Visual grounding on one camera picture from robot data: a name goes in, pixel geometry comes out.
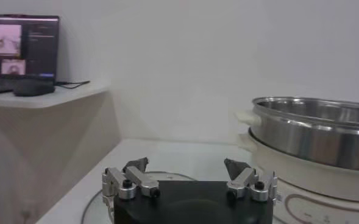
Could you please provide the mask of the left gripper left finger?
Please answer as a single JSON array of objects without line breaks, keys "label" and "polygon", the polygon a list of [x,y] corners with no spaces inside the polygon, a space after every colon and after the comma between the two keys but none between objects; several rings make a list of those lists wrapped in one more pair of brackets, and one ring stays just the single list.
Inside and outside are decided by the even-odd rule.
[{"label": "left gripper left finger", "polygon": [[102,174],[102,195],[118,196],[122,200],[132,200],[137,190],[149,198],[160,196],[159,182],[145,174],[149,160],[144,157],[129,161],[121,170],[115,167],[105,168]]}]

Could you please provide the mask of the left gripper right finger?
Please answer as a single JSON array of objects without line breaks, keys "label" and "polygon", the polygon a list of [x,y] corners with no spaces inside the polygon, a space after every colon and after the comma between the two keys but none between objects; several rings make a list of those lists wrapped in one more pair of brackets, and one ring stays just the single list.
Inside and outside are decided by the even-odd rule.
[{"label": "left gripper right finger", "polygon": [[257,202],[276,202],[277,175],[274,171],[259,173],[248,163],[226,158],[224,165],[230,176],[227,182],[227,199],[235,202],[249,195]]}]

